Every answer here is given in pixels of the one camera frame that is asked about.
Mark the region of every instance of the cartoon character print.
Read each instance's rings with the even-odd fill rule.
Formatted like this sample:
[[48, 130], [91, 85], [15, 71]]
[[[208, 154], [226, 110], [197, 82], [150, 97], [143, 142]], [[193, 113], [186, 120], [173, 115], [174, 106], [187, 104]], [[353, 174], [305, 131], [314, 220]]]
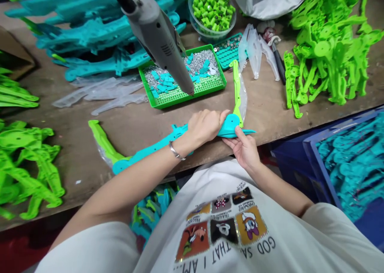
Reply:
[[200, 222], [188, 226], [181, 236], [176, 262], [195, 256], [209, 249], [208, 223]]
[[234, 218], [222, 221], [212, 219], [209, 228], [212, 244], [215, 244], [219, 239], [227, 240], [232, 244], [239, 243]]
[[232, 194], [232, 202], [234, 205], [238, 205], [250, 199], [253, 199], [253, 197], [251, 195], [251, 190], [249, 189], [249, 187], [245, 188], [240, 192]]
[[185, 256], [187, 253], [192, 251], [192, 243], [195, 241], [195, 239], [198, 237], [200, 241], [204, 241], [204, 236], [207, 233], [207, 230], [205, 230], [203, 227], [200, 227], [197, 229], [197, 226], [192, 227], [191, 230], [185, 230], [184, 233], [188, 234], [188, 239], [184, 245], [184, 252], [183, 256]]
[[229, 202], [229, 198], [224, 198], [224, 197], [221, 197], [219, 199], [217, 199], [215, 201], [215, 203], [213, 203], [213, 205], [216, 207], [216, 210], [218, 210], [220, 208], [220, 206], [222, 206], [223, 208], [225, 207], [225, 205]]
[[236, 222], [243, 245], [256, 242], [268, 233], [257, 206], [252, 206], [245, 212], [236, 215]]
[[230, 195], [221, 196], [218, 199], [212, 201], [212, 213], [220, 213], [227, 211], [231, 208]]
[[243, 219], [243, 224], [245, 225], [248, 238], [252, 240], [253, 234], [259, 236], [260, 232], [257, 226], [256, 216], [251, 212], [244, 212], [241, 217]]
[[187, 221], [198, 214], [203, 214], [203, 213], [208, 214], [210, 211], [211, 211], [210, 203], [202, 204], [199, 207], [197, 207], [194, 211], [188, 214]]

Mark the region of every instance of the wrist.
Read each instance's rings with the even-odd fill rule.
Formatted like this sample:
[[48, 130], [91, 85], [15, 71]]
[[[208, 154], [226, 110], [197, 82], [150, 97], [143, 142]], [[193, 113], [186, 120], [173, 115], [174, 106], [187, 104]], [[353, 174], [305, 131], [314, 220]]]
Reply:
[[252, 165], [248, 166], [245, 171], [252, 177], [258, 177], [261, 175], [261, 171], [263, 170], [263, 167], [265, 165], [261, 163], [260, 161], [253, 163]]
[[183, 158], [187, 157], [191, 152], [199, 148], [196, 140], [186, 134], [173, 141], [172, 146]]

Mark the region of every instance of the white t-shirt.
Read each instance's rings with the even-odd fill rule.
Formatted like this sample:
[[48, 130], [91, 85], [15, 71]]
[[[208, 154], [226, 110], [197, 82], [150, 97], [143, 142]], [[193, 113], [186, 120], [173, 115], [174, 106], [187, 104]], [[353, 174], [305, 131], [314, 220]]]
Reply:
[[257, 189], [235, 159], [200, 167], [176, 195], [142, 253], [121, 222], [86, 229], [50, 251], [52, 272], [383, 272], [384, 255], [338, 208], [300, 219]]

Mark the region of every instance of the green pegboard tray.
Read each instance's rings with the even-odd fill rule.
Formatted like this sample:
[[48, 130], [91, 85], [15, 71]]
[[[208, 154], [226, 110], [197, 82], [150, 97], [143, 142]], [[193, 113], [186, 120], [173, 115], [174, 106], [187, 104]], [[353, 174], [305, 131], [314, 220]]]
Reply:
[[222, 44], [224, 43], [227, 43], [228, 40], [231, 40], [233, 38], [237, 39], [237, 38], [241, 38], [243, 36], [242, 33], [238, 33], [238, 34], [235, 34], [231, 37], [228, 37], [227, 39], [219, 42], [219, 43], [216, 43], [215, 45], [213, 45], [213, 47], [215, 48], [219, 48], [219, 51], [216, 52], [216, 55], [219, 59], [219, 62], [220, 62], [220, 65], [221, 65], [221, 68], [223, 70], [227, 70], [229, 68], [229, 64], [233, 61], [233, 60], [237, 60], [239, 61], [239, 50], [238, 48], [236, 49], [231, 49], [230, 47], [223, 47], [221, 46]]
[[150, 86], [148, 85], [148, 82], [147, 82], [147, 79], [145, 78], [145, 73], [144, 73], [147, 67], [154, 65], [153, 61], [148, 61], [147, 63], [139, 67], [139, 73], [144, 84], [145, 92], [147, 93], [149, 103], [153, 108], [157, 108], [157, 109], [167, 108], [172, 105], [179, 104], [179, 103], [225, 88], [225, 86], [227, 85], [227, 80], [224, 77], [223, 70], [220, 67], [219, 60], [211, 44], [189, 49], [186, 51], [186, 53], [189, 56], [191, 53], [198, 53], [204, 50], [211, 50], [213, 52], [216, 62], [218, 64], [217, 68], [220, 72], [220, 75], [201, 78], [200, 83], [194, 83], [195, 95], [193, 96], [189, 96], [187, 93], [184, 93], [183, 91], [181, 91], [180, 87], [177, 87], [176, 89], [171, 90], [168, 93], [159, 93], [159, 98], [155, 98], [150, 90]]

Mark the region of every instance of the cardboard box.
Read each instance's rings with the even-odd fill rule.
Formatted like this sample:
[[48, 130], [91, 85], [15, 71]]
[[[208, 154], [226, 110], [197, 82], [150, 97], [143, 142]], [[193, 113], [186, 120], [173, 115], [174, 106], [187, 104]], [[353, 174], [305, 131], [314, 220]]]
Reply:
[[12, 70], [10, 79], [17, 80], [33, 69], [36, 64], [31, 55], [13, 36], [0, 26], [0, 67]]

